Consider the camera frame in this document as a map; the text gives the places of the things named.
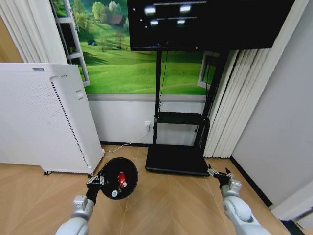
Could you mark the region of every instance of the white curtain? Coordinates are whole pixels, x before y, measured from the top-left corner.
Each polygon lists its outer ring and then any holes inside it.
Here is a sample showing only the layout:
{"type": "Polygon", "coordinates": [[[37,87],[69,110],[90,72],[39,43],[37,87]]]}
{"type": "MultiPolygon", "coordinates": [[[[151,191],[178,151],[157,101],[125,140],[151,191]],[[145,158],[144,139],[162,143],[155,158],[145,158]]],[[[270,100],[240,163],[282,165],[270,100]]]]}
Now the white curtain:
{"type": "Polygon", "coordinates": [[[0,14],[25,63],[67,64],[49,0],[0,0],[0,14]]]}
{"type": "Polygon", "coordinates": [[[296,0],[271,49],[231,51],[210,113],[205,157],[229,158],[309,0],[296,0]]]}

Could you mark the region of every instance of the herringbone floor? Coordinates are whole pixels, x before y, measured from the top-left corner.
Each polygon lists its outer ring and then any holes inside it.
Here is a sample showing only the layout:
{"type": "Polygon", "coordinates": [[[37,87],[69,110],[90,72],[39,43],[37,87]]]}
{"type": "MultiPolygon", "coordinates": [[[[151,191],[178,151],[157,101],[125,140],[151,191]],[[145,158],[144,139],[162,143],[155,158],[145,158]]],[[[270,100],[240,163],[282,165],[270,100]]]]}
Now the herringbone floor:
{"type": "MultiPolygon", "coordinates": [[[[114,150],[116,146],[103,146],[114,150]]],[[[123,147],[107,153],[131,159],[139,173],[135,191],[115,201],[98,194],[89,222],[91,235],[235,235],[223,214],[219,183],[212,177],[150,173],[145,170],[147,148],[123,147]]],[[[273,235],[289,234],[271,214],[228,159],[207,159],[212,167],[227,167],[243,183],[242,198],[273,235]]],[[[86,175],[52,173],[38,166],[0,164],[0,234],[52,235],[70,218],[72,200],[86,193],[86,175]]]]}

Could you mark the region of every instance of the black shelf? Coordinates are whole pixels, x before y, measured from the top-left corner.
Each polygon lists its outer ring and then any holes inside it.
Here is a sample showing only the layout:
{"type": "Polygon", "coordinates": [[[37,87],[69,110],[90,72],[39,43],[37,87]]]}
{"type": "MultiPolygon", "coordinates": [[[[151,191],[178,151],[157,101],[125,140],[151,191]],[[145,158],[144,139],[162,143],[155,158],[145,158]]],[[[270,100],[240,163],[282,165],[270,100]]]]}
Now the black shelf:
{"type": "Polygon", "coordinates": [[[148,149],[146,169],[159,173],[209,176],[198,147],[155,144],[148,149]]]}
{"type": "Polygon", "coordinates": [[[197,113],[159,112],[157,122],[199,125],[203,123],[203,118],[201,114],[197,113]]]}

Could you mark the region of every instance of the wall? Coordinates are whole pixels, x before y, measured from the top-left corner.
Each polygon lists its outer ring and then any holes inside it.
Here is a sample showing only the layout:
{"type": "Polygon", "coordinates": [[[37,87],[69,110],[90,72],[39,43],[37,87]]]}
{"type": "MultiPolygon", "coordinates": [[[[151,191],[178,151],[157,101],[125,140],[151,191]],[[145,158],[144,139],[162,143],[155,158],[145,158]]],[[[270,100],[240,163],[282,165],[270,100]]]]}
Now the wall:
{"type": "Polygon", "coordinates": [[[312,12],[310,1],[233,152],[274,205],[313,179],[312,12]]]}
{"type": "Polygon", "coordinates": [[[2,62],[16,62],[16,63],[22,63],[23,60],[20,57],[20,54],[18,50],[16,49],[16,46],[14,45],[14,42],[12,41],[12,38],[8,32],[8,30],[5,27],[5,24],[0,17],[0,63],[2,62]]]}
{"type": "MultiPolygon", "coordinates": [[[[89,101],[100,141],[132,142],[145,134],[145,121],[153,125],[155,103],[149,101],[89,101]]],[[[202,113],[203,102],[165,102],[161,110],[202,113]]],[[[194,125],[159,124],[157,143],[192,145],[194,125]]],[[[137,143],[152,143],[153,130],[137,143]]]]}

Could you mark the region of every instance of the black baseboard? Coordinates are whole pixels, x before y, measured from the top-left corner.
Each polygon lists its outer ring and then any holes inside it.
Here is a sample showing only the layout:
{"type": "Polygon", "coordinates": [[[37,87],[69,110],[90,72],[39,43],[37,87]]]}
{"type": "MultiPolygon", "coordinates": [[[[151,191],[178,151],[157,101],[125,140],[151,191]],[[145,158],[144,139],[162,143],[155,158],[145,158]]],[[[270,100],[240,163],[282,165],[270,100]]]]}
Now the black baseboard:
{"type": "Polygon", "coordinates": [[[254,191],[259,195],[261,200],[270,207],[273,203],[270,201],[268,197],[262,192],[262,190],[257,186],[257,184],[251,179],[251,177],[246,173],[246,171],[241,167],[241,165],[234,159],[233,156],[230,156],[231,162],[235,165],[235,167],[239,170],[239,172],[243,175],[243,177],[247,180],[247,182],[251,185],[254,191]]]}
{"type": "MultiPolygon", "coordinates": [[[[118,145],[122,146],[128,143],[122,143],[122,142],[106,142],[106,141],[100,141],[100,144],[105,144],[105,145],[118,145]]],[[[127,146],[133,146],[133,147],[150,147],[152,146],[151,143],[132,143],[127,146]]]]}
{"type": "Polygon", "coordinates": [[[281,220],[281,222],[286,227],[286,229],[288,229],[291,235],[305,235],[292,220],[289,221],[281,220]]]}

